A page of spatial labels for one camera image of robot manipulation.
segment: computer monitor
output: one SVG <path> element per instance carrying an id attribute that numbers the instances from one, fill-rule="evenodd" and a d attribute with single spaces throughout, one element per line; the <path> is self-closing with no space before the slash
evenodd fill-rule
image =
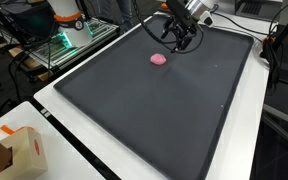
<path id="1" fill-rule="evenodd" d="M 58 23 L 48 2 L 29 4 L 26 0 L 9 0 L 0 5 L 1 12 L 28 41 L 43 40 L 57 32 Z"/>
<path id="2" fill-rule="evenodd" d="M 275 0 L 235 0 L 237 16 L 271 22 L 282 8 L 282 1 Z"/>

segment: metal frame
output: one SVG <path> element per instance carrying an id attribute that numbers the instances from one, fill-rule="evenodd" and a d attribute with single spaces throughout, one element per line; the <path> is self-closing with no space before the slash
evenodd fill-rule
<path id="1" fill-rule="evenodd" d="M 93 30 L 93 40 L 90 44 L 79 47 L 79 48 L 60 48 L 56 52 L 52 53 L 51 55 L 51 63 L 50 68 L 51 70 L 55 69 L 63 69 L 69 64 L 73 63 L 81 56 L 87 54 L 88 52 L 94 50 L 96 47 L 104 44 L 109 39 L 113 38 L 118 34 L 118 26 L 107 24 L 106 22 L 99 21 L 93 18 L 91 21 L 88 22 L 89 26 L 94 24 L 98 25 L 98 28 Z M 48 44 L 44 44 L 37 48 L 37 50 L 33 51 L 30 54 L 34 60 L 38 61 L 40 64 L 44 65 L 45 67 L 48 66 Z"/>
<path id="2" fill-rule="evenodd" d="M 286 122 L 288 122 L 288 115 L 266 104 L 264 104 L 263 110 L 264 123 L 288 141 L 288 131 L 276 123 L 268 114 Z"/>

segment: orange tape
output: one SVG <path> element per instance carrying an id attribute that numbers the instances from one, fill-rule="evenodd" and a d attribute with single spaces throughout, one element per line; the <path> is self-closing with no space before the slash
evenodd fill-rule
<path id="1" fill-rule="evenodd" d="M 2 131 L 4 131 L 6 134 L 8 134 L 8 135 L 12 135 L 12 134 L 14 134 L 15 132 L 17 132 L 17 131 L 19 131 L 19 130 L 21 130 L 21 129 L 23 129 L 23 128 L 29 128 L 29 129 L 35 131 L 34 128 L 29 127 L 29 126 L 22 126 L 21 128 L 19 128 L 19 129 L 16 130 L 16 131 L 13 131 L 12 129 L 8 128 L 6 125 L 3 125 L 3 126 L 0 127 L 0 129 L 1 129 Z"/>
<path id="2" fill-rule="evenodd" d="M 162 8 L 162 9 L 168 9 L 166 3 L 162 3 L 162 4 L 161 4 L 161 8 Z"/>
<path id="3" fill-rule="evenodd" d="M 10 128 L 8 128 L 7 126 L 3 125 L 1 126 L 0 128 L 2 131 L 6 132 L 7 134 L 11 135 L 11 134 L 14 134 L 14 131 Z"/>
<path id="4" fill-rule="evenodd" d="M 63 21 L 75 20 L 75 19 L 79 18 L 80 16 L 81 16 L 81 12 L 77 12 L 76 14 L 73 14 L 72 16 L 58 16 L 58 15 L 54 15 L 54 18 L 58 22 L 63 22 Z"/>
<path id="5" fill-rule="evenodd" d="M 269 43 L 274 43 L 275 42 L 275 37 L 268 37 L 268 36 L 266 36 L 264 39 L 263 39 L 263 43 L 264 43 L 264 41 L 268 41 Z"/>

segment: floor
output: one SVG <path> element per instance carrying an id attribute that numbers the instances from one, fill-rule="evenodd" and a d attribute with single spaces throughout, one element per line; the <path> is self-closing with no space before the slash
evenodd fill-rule
<path id="1" fill-rule="evenodd" d="M 158 3 L 153 0 L 137 0 L 139 7 L 141 8 L 142 14 L 152 14 L 158 7 Z M 89 7 L 90 13 L 92 12 L 92 2 L 95 14 L 98 14 L 96 0 L 86 1 Z M 283 15 L 284 22 L 287 22 L 286 15 Z M 120 23 L 120 14 L 116 3 L 114 3 L 112 11 L 112 19 Z M 288 61 L 288 39 L 284 43 L 284 60 Z M 0 88 L 0 105 L 8 98 L 16 100 L 16 94 L 14 84 L 12 83 L 10 76 L 7 72 L 7 66 L 11 58 L 8 55 L 0 54 L 0 81 L 2 87 Z M 28 91 L 27 93 L 22 92 L 22 96 L 33 95 L 34 92 L 45 86 L 45 83 L 35 82 L 30 83 L 27 78 L 22 74 L 18 74 L 18 81 L 20 86 Z M 23 97 L 24 99 L 30 100 L 31 97 Z M 11 107 L 7 107 L 0 115 L 6 113 Z M 278 136 L 271 128 L 261 123 L 260 131 L 257 139 L 256 154 L 254 156 L 253 170 L 251 179 L 256 180 L 288 180 L 288 143 Z"/>

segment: cardboard box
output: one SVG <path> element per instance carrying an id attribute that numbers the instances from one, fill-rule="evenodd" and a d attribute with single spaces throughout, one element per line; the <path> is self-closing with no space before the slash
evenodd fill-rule
<path id="1" fill-rule="evenodd" d="M 29 128 L 23 128 L 0 141 L 12 148 L 13 165 L 0 173 L 0 180 L 31 180 L 47 171 L 47 163 L 41 136 Z"/>

